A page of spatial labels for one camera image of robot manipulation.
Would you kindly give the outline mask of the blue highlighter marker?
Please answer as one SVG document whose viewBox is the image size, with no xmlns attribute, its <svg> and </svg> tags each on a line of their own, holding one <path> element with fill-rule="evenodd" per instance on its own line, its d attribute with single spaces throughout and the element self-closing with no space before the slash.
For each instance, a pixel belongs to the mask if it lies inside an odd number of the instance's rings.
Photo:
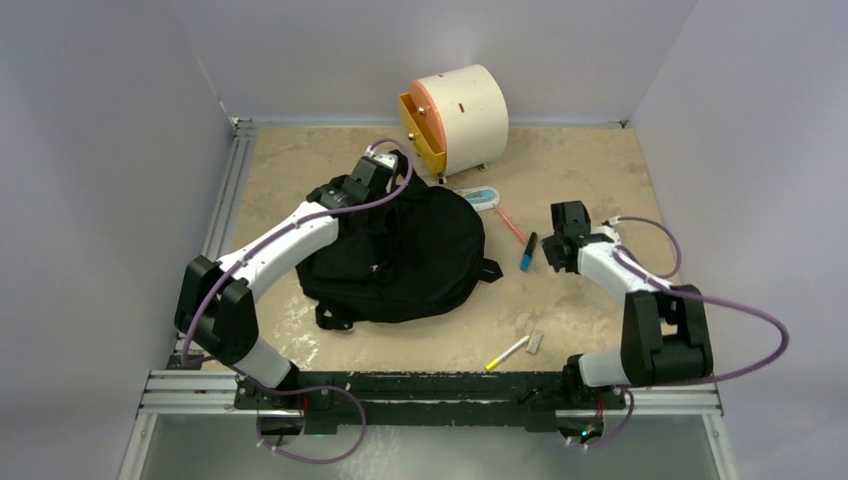
<svg viewBox="0 0 848 480">
<path fill-rule="evenodd" d="M 527 239 L 525 249 L 524 249 L 524 252 L 523 252 L 521 260 L 520 260 L 519 269 L 522 272 L 528 272 L 529 271 L 529 268 L 530 268 L 530 265 L 531 265 L 537 244 L 538 244 L 538 233 L 533 231 Z"/>
</svg>

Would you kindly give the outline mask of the black student backpack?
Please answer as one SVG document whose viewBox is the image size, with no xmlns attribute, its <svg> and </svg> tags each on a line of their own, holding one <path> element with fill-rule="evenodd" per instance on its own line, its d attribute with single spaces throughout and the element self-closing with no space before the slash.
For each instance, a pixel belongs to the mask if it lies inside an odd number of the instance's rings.
<svg viewBox="0 0 848 480">
<path fill-rule="evenodd" d="M 324 330 L 445 314 L 479 283 L 503 276 L 485 256 L 485 229 L 474 208 L 418 175 L 395 199 L 337 220 L 337 239 L 296 267 Z"/>
</svg>

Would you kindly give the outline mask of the grey marker cap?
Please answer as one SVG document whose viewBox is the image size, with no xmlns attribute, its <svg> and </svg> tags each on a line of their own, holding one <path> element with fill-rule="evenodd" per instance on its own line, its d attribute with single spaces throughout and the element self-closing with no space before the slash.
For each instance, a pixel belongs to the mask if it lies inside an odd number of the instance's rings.
<svg viewBox="0 0 848 480">
<path fill-rule="evenodd" d="M 531 355 L 535 355 L 539 350 L 543 336 L 544 333 L 542 331 L 534 330 L 528 338 L 528 342 L 526 344 L 526 352 Z"/>
</svg>

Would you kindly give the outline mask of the yellow white marker pen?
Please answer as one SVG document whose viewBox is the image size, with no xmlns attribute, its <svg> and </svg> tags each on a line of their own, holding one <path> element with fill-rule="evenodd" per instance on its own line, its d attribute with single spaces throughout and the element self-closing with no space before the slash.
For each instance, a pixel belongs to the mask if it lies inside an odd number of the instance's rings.
<svg viewBox="0 0 848 480">
<path fill-rule="evenodd" d="M 489 363 L 485 366 L 485 370 L 486 370 L 487 372 L 491 372 L 491 371 L 495 370 L 495 369 L 496 369 L 499 365 L 501 365 L 501 364 L 502 364 L 505 360 L 507 360 L 510 356 L 512 356 L 513 354 L 515 354 L 515 353 L 516 353 L 517 351 L 519 351 L 520 349 L 524 348 L 524 347 L 528 344 L 529 339 L 530 339 L 530 336 L 529 336 L 529 335 L 525 335 L 524 337 L 522 337 L 520 340 L 518 340 L 518 341 L 517 341 L 517 342 L 515 342 L 513 345 L 511 345 L 510 347 L 508 347 L 508 348 L 507 348 L 504 352 L 502 352 L 502 353 L 501 353 L 501 354 L 499 354 L 497 357 L 495 357 L 493 360 L 491 360 L 491 361 L 490 361 L 490 362 L 489 362 Z"/>
</svg>

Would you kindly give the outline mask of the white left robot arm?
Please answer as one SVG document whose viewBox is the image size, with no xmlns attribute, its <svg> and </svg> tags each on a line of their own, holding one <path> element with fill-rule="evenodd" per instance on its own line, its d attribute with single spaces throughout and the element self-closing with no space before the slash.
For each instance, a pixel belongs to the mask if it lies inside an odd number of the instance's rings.
<svg viewBox="0 0 848 480">
<path fill-rule="evenodd" d="M 174 324 L 219 363 L 259 383 L 272 408 L 297 399 L 297 367 L 259 333 L 256 303 L 299 263 L 362 226 L 400 195 L 414 169 L 397 150 L 367 153 L 349 175 L 315 188 L 294 212 L 247 246 L 186 267 Z"/>
</svg>

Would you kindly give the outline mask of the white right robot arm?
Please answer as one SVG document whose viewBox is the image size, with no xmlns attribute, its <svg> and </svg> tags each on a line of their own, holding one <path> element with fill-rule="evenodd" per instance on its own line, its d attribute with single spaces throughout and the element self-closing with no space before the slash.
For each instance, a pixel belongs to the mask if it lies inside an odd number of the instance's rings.
<svg viewBox="0 0 848 480">
<path fill-rule="evenodd" d="M 623 308 L 617 347 L 567 360 L 564 399 L 584 407 L 601 387 L 649 387 L 711 376 L 713 351 L 699 290 L 675 286 L 629 258 L 613 224 L 592 226 L 582 202 L 554 203 L 550 213 L 553 232 L 541 241 L 548 264 L 594 282 Z"/>
</svg>

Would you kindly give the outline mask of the blue scissors blister pack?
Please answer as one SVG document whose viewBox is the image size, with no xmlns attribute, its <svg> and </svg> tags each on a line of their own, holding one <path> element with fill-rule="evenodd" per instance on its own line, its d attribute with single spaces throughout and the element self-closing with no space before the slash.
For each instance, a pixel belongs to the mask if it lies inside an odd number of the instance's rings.
<svg viewBox="0 0 848 480">
<path fill-rule="evenodd" d="M 455 190 L 477 212 L 495 209 L 501 200 L 499 192 L 490 186 L 472 187 Z"/>
</svg>

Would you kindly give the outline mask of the orange pen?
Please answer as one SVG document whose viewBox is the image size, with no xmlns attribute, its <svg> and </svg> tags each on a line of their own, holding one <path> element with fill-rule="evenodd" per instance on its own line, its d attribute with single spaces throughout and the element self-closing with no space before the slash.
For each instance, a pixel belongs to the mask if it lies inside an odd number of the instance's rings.
<svg viewBox="0 0 848 480">
<path fill-rule="evenodd" d="M 522 243 L 526 244 L 528 241 L 527 236 L 520 230 L 520 228 L 510 219 L 510 217 L 505 213 L 505 211 L 500 206 L 494 207 L 497 214 L 501 217 L 501 219 L 505 222 L 508 228 L 514 233 L 517 239 Z"/>
</svg>

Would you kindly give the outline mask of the cream cylindrical drawer box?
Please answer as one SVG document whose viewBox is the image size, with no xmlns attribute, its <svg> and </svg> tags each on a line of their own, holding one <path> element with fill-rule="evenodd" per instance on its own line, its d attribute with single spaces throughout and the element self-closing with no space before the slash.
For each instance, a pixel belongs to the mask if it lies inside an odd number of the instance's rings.
<svg viewBox="0 0 848 480">
<path fill-rule="evenodd" d="M 485 169 L 503 154 L 509 132 L 507 105 L 482 65 L 416 79 L 404 93 L 426 109 L 426 122 L 447 154 L 446 177 L 474 167 Z"/>
</svg>

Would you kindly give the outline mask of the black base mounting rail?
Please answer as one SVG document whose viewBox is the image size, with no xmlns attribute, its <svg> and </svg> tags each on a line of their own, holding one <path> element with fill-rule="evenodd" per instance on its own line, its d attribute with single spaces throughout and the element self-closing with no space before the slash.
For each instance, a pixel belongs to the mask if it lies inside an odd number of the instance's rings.
<svg viewBox="0 0 848 480">
<path fill-rule="evenodd" d="M 237 382 L 238 410 L 305 416 L 308 434 L 333 434 L 342 425 L 522 427 L 579 434 L 599 411 L 627 403 L 611 387 L 587 387 L 570 368 L 541 372 L 304 371 L 290 395 L 258 382 Z"/>
</svg>

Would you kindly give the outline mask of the aluminium table frame rail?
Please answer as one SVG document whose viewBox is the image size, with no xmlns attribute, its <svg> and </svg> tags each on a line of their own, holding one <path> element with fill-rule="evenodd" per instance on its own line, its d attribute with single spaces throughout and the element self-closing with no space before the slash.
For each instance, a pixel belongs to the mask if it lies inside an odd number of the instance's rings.
<svg viewBox="0 0 848 480">
<path fill-rule="evenodd" d="M 233 120 L 234 134 L 222 185 L 201 252 L 217 258 L 231 250 L 245 186 L 261 130 L 252 119 Z M 139 479 L 156 430 L 167 416 L 234 414 L 236 375 L 223 371 L 152 370 L 147 378 L 120 479 Z"/>
</svg>

